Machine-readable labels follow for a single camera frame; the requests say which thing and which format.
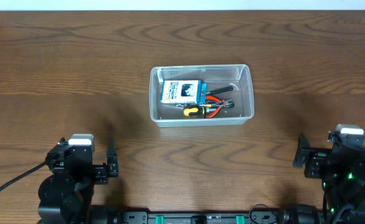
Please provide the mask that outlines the thin black yellow screwdriver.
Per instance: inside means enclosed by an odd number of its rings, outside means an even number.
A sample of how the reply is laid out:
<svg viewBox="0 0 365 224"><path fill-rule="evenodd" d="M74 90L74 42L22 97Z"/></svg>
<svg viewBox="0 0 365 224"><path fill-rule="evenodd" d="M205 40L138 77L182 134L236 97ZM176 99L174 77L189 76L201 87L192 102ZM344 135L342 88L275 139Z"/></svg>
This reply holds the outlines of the thin black yellow screwdriver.
<svg viewBox="0 0 365 224"><path fill-rule="evenodd" d="M233 108L234 107L234 101L233 100L224 100L222 103L222 106L224 108Z"/></svg>

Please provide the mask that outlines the red handled pliers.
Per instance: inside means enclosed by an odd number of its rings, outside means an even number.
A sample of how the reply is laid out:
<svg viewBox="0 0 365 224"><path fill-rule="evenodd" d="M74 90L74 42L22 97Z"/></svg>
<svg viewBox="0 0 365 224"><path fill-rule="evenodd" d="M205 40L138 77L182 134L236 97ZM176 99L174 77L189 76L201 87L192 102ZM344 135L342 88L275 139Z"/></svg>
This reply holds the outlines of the red handled pliers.
<svg viewBox="0 0 365 224"><path fill-rule="evenodd" d="M221 100L215 96L207 95L205 102L205 118L213 118L222 108L230 108L234 105L232 100Z"/></svg>

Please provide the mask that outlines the blue white screwdriver box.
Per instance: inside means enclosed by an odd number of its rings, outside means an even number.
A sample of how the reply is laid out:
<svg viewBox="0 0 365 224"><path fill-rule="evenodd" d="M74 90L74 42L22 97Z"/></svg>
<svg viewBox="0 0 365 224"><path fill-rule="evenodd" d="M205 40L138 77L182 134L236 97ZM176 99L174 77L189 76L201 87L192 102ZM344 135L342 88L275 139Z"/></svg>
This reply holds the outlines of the blue white screwdriver box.
<svg viewBox="0 0 365 224"><path fill-rule="evenodd" d="M207 84L201 80L166 80L160 102L165 104L198 104L205 102Z"/></svg>

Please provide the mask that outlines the stubby yellow black screwdriver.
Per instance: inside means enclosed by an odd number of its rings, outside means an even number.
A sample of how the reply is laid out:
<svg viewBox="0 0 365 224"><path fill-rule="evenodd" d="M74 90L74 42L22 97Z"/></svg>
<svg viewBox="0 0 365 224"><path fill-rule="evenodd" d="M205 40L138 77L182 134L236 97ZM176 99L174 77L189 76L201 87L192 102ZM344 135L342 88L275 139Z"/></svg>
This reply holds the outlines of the stubby yellow black screwdriver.
<svg viewBox="0 0 365 224"><path fill-rule="evenodd" d="M206 118L215 112L215 108L205 107L205 106L190 106L184 108L183 114L187 117L200 117Z"/></svg>

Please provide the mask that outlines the clear plastic container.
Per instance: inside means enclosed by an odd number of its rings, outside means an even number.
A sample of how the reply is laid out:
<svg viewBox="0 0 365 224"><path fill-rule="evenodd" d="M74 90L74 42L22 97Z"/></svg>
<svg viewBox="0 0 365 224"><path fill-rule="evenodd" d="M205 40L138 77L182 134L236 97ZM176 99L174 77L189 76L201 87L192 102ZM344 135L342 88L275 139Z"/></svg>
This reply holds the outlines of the clear plastic container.
<svg viewBox="0 0 365 224"><path fill-rule="evenodd" d="M165 104L160 102L161 89L166 80L201 80L207 91L233 86L233 91L215 96L221 100L233 100L233 108L222 108L215 117L184 116L184 108L205 106L198 104ZM154 67L149 83L149 113L159 127L221 126L244 124L254 116L254 90L250 69L245 64L190 65Z"/></svg>

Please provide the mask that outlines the small black orange hammer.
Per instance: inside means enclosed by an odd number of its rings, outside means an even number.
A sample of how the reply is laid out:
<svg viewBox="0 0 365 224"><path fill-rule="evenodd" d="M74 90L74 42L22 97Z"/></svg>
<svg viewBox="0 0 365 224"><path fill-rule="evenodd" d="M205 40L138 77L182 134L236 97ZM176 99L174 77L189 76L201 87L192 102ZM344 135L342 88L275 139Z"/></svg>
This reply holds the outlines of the small black orange hammer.
<svg viewBox="0 0 365 224"><path fill-rule="evenodd" d="M223 88L218 88L216 90L207 91L206 95L216 95L219 93L224 93L224 92L233 91L233 90L234 90L234 87L230 85L230 86L226 86Z"/></svg>

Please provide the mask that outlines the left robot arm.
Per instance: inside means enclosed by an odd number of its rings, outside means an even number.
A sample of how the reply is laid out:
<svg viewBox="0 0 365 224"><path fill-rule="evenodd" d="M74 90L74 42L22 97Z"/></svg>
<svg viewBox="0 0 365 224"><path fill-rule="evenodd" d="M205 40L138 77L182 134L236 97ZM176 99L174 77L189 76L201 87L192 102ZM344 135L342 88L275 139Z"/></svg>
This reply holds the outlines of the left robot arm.
<svg viewBox="0 0 365 224"><path fill-rule="evenodd" d="M110 209L94 207L96 185L106 185L118 177L118 157L114 140L107 149L107 162L93 164L93 136L62 138L46 158L52 175L41 183L38 208L41 223L117 223Z"/></svg>

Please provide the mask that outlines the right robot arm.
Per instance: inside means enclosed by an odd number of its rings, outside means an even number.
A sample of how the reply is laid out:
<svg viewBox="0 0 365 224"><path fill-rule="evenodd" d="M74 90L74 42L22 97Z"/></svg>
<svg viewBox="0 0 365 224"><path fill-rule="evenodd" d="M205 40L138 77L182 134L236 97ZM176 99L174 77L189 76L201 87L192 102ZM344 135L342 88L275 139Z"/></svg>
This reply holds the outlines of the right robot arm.
<svg viewBox="0 0 365 224"><path fill-rule="evenodd" d="M311 147L303 133L293 166L306 178L320 179L327 223L365 223L365 137L330 131L331 149Z"/></svg>

